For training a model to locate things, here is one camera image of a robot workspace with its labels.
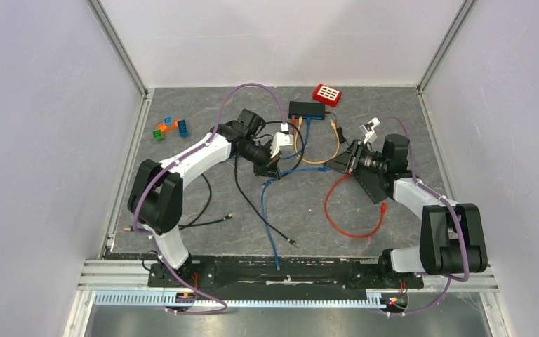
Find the black network switch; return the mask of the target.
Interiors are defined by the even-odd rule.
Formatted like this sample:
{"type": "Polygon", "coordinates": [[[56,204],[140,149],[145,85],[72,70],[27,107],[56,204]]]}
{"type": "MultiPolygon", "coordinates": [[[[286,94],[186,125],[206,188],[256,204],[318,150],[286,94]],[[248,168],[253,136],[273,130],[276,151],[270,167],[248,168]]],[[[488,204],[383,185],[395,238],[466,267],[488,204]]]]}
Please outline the black network switch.
{"type": "Polygon", "coordinates": [[[326,116],[326,106],[318,102],[298,102],[290,101],[288,106],[288,117],[303,119],[324,120],[326,116]]]}

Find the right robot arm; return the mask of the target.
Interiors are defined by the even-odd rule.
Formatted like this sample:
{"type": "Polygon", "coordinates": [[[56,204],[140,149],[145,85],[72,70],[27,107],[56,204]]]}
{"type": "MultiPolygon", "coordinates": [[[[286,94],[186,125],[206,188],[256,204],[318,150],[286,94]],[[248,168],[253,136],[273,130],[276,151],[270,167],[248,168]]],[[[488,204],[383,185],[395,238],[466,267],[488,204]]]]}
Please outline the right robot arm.
{"type": "Polygon", "coordinates": [[[408,273],[465,279],[484,272],[488,255],[479,208],[449,200],[426,186],[411,170],[411,156],[409,139],[389,134],[381,151],[354,140],[326,163],[331,170],[355,179],[374,204],[391,199],[421,222],[418,245],[383,251],[377,268],[379,281],[396,286],[408,273]]]}

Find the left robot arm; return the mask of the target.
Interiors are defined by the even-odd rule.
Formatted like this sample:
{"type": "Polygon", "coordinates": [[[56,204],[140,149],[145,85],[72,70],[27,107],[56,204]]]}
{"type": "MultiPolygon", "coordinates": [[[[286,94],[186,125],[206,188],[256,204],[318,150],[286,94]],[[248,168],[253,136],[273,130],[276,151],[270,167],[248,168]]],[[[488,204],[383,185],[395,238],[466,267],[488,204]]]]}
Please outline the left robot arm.
{"type": "Polygon", "coordinates": [[[236,155],[253,164],[257,176],[279,177],[279,146],[264,144],[255,137],[266,121],[243,109],[238,118],[220,123],[181,153],[162,161],[142,161],[135,175],[127,208],[133,215],[132,228],[151,235],[157,252],[166,261],[165,276],[175,286],[192,278],[190,258],[178,223],[183,213],[184,189],[207,170],[236,155]]]}

